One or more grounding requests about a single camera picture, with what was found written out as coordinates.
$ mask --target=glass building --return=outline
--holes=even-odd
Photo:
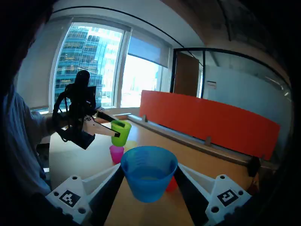
[[[68,84],[74,83],[78,71],[87,70],[89,86],[96,86],[96,102],[103,107],[112,106],[115,65],[122,35],[117,31],[73,24],[57,62],[54,101]]]

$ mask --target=desk divider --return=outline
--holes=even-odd
[[[250,111],[228,104],[175,93],[143,90],[140,117],[238,151],[270,160],[280,126]]]

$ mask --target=table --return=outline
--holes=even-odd
[[[163,147],[174,153],[179,163],[193,170],[212,178],[226,174],[245,190],[250,186],[252,178],[248,176],[245,166],[194,150],[129,122],[132,129],[128,140],[136,141],[139,146]],[[85,179],[113,166],[109,153],[111,145],[109,136],[96,134],[91,145],[83,150],[71,141],[63,142],[54,133],[49,148],[52,188],[56,188],[73,174]],[[193,222],[178,188],[165,193],[157,202],[142,203],[133,197],[124,178],[105,225],[193,225]]]

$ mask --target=person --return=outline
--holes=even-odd
[[[43,137],[54,133],[55,130],[51,117],[46,118],[38,112],[30,111],[23,98],[16,92],[13,81],[35,37],[48,22],[52,13],[52,4],[45,4],[43,9],[41,15],[32,17],[33,23],[23,36],[10,64],[9,75],[11,76],[7,76],[7,80],[4,81],[5,87],[2,89],[4,92],[2,124],[7,162],[11,165],[12,173],[20,188],[28,197],[37,192],[43,195],[51,192],[45,181],[45,172],[36,152],[36,146]]]

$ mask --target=wooden door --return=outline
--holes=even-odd
[[[196,96],[198,91],[199,60],[184,53],[177,54],[173,92]]]

